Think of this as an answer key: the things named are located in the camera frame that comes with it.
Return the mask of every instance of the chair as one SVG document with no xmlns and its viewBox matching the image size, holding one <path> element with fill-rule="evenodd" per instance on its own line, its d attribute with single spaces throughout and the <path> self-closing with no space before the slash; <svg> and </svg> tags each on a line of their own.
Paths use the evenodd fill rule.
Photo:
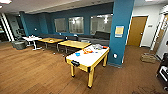
<svg viewBox="0 0 168 94">
<path fill-rule="evenodd" d="M 89 40 L 81 40 L 81 42 L 90 43 L 90 41 L 89 41 Z"/>
<path fill-rule="evenodd" d="M 23 50 L 26 48 L 25 42 L 16 42 L 15 43 L 15 48 L 17 50 Z"/>
<path fill-rule="evenodd" d="M 77 40 L 78 40 L 78 37 L 76 37 L 76 36 L 66 36 L 66 40 L 77 41 Z"/>
</svg>

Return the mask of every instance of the wooden table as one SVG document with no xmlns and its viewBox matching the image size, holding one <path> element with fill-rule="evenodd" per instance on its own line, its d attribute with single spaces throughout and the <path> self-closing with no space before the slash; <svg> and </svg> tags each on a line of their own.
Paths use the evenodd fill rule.
<svg viewBox="0 0 168 94">
<path fill-rule="evenodd" d="M 44 38 L 44 39 L 40 39 L 38 41 L 42 41 L 42 42 L 45 42 L 45 45 L 46 45 L 46 48 L 48 47 L 47 46 L 47 43 L 58 43 L 60 41 L 63 41 L 63 39 L 56 39 L 56 38 Z"/>
<path fill-rule="evenodd" d="M 85 72 L 89 72 L 88 87 L 91 88 L 93 83 L 94 68 L 103 58 L 104 58 L 103 66 L 106 66 L 107 54 L 109 52 L 109 48 L 95 50 L 91 45 L 85 49 L 91 49 L 93 53 L 84 54 L 83 50 L 80 50 L 78 51 L 78 53 L 80 53 L 80 56 L 76 56 L 76 54 L 73 53 L 66 57 L 66 61 L 68 64 L 71 65 L 72 77 L 75 77 L 75 68 L 74 68 L 75 66 Z M 72 62 L 77 62 L 80 65 L 79 66 L 74 65 L 72 64 Z"/>
<path fill-rule="evenodd" d="M 89 46 L 91 43 L 67 40 L 67 41 L 60 42 L 58 44 L 83 49 L 83 48 Z"/>
</svg>

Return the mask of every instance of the wooden door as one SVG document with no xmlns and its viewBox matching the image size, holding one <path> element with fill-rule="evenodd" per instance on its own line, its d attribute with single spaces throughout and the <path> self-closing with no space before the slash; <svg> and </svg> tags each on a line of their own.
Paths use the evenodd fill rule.
<svg viewBox="0 0 168 94">
<path fill-rule="evenodd" d="M 127 45 L 140 45 L 147 18 L 147 16 L 132 17 Z"/>
<path fill-rule="evenodd" d="M 165 15 L 165 18 L 164 18 L 164 22 L 166 23 L 168 21 L 168 14 L 167 15 Z M 157 49 L 158 49 L 158 47 L 159 47 L 159 45 L 160 45 L 160 42 L 162 41 L 162 38 L 163 38 L 163 34 L 164 34 L 164 29 L 160 29 L 160 31 L 159 31 L 159 34 L 158 34 L 158 37 L 157 37 L 157 39 L 156 39 L 156 42 L 155 42 L 155 46 L 154 46 L 154 48 L 153 48 L 153 52 L 154 53 L 156 53 L 156 51 L 157 51 Z"/>
</svg>

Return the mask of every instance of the white table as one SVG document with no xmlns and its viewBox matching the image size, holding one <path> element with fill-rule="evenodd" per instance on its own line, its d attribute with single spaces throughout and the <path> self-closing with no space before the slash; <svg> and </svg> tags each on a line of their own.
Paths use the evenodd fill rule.
<svg viewBox="0 0 168 94">
<path fill-rule="evenodd" d="M 42 47 L 37 48 L 36 42 L 35 42 L 36 40 L 40 40 L 40 39 L 42 39 L 42 38 L 35 37 L 35 36 L 22 37 L 22 38 L 28 41 L 29 44 L 28 44 L 27 46 L 31 46 L 30 41 L 33 41 L 34 49 L 32 49 L 32 50 L 38 50 L 38 49 L 41 49 L 41 48 L 42 48 Z"/>
<path fill-rule="evenodd" d="M 106 66 L 107 61 L 107 54 L 109 52 L 109 47 L 106 49 L 101 50 L 95 50 L 93 46 L 88 46 L 85 49 L 91 49 L 93 53 L 84 54 L 83 50 L 78 51 L 77 53 L 80 53 L 80 56 L 76 56 L 76 54 L 71 54 L 66 57 L 66 61 L 68 64 L 71 65 L 71 75 L 72 77 L 75 76 L 75 68 L 77 67 L 83 71 L 89 72 L 89 81 L 88 81 L 88 87 L 92 87 L 93 83 L 93 74 L 94 74 L 94 68 L 97 66 L 97 64 L 104 58 L 103 66 Z M 71 61 L 78 62 L 79 66 L 74 66 Z"/>
</svg>

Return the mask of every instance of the lamp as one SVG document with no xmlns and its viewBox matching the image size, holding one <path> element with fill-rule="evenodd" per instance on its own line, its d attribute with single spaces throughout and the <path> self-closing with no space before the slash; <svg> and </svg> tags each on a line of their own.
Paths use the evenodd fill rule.
<svg viewBox="0 0 168 94">
<path fill-rule="evenodd" d="M 11 2 L 12 2 L 12 0 L 0 0 L 0 3 L 5 3 L 5 4 L 9 4 Z"/>
</svg>

